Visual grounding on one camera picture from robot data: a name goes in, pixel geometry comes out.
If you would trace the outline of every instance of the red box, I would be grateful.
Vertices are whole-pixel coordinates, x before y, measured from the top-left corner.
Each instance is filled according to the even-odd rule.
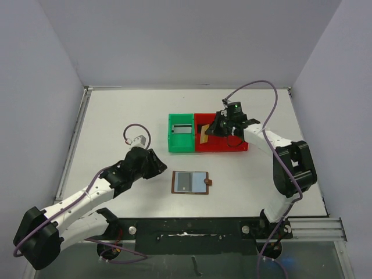
[[[247,151],[248,143],[236,136],[229,136],[228,138],[220,138],[214,135],[208,135],[208,142],[201,144],[201,127],[207,124],[212,124],[215,113],[195,113],[195,151],[196,152],[237,152]]]

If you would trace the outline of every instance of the white table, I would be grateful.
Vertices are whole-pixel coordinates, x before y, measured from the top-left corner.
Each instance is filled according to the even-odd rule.
[[[101,168],[124,159],[128,146],[123,129],[141,123],[150,129],[152,145],[168,169],[151,180],[138,180],[132,189],[99,208],[118,217],[241,217],[258,216],[269,202],[273,184],[273,158],[250,145],[248,152],[169,154],[169,113],[213,113],[231,90],[115,90],[92,91],[71,171],[64,189],[67,197],[85,187]],[[242,90],[232,101],[241,101],[248,118],[263,122],[273,102],[272,90]],[[277,110],[269,122],[271,131],[301,140],[286,90],[279,90]],[[131,128],[128,136],[144,134]],[[173,170],[208,171],[213,180],[209,195],[171,193]],[[304,194],[290,216],[327,214],[318,185]]]

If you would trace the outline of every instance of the green box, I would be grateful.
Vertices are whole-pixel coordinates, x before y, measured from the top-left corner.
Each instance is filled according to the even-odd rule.
[[[171,153],[195,152],[194,114],[169,114],[168,151]]]

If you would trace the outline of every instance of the white wall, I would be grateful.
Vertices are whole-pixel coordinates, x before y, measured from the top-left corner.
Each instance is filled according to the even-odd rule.
[[[293,88],[325,202],[356,278],[372,274],[372,2],[343,0]]]
[[[0,1],[0,277],[21,278],[12,241],[55,195],[83,88],[39,3]]]
[[[292,85],[341,0],[39,0],[84,85]]]

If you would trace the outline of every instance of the white robotic arm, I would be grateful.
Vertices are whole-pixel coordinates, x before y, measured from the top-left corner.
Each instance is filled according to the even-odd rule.
[[[289,139],[283,138],[271,131],[266,130],[266,136],[275,149],[278,147],[290,146],[292,144]],[[245,128],[244,140],[250,144],[257,146],[259,149],[270,156],[273,154],[263,136],[263,126],[261,124],[252,124]],[[273,188],[272,191],[270,191],[269,196],[270,202],[265,207],[263,212],[269,223],[277,223],[288,210],[291,203],[295,199],[299,198],[299,193],[295,193],[291,197],[287,198],[285,195],[279,193],[277,189]]]
[[[266,154],[272,156],[273,150],[268,145],[270,141],[275,153],[300,186],[301,192],[307,191],[316,183],[317,176],[309,147],[305,141],[293,142],[265,129],[256,119],[247,119],[242,112],[241,103],[225,103],[226,108],[216,113],[216,118],[206,134],[218,137],[235,135],[240,139],[257,146]],[[261,217],[268,223],[278,223],[286,214],[294,200],[300,197],[300,193],[293,185],[288,173],[284,170],[276,156],[273,156],[273,187],[270,195],[270,203],[263,209]]]
[[[152,149],[144,148],[145,140],[137,137],[125,159],[97,173],[88,187],[43,210],[29,209],[13,240],[14,256],[24,256],[40,270],[61,250],[87,237],[102,235],[111,224],[115,226],[117,217],[107,209],[82,216],[130,189],[136,180],[150,179],[167,169]]]

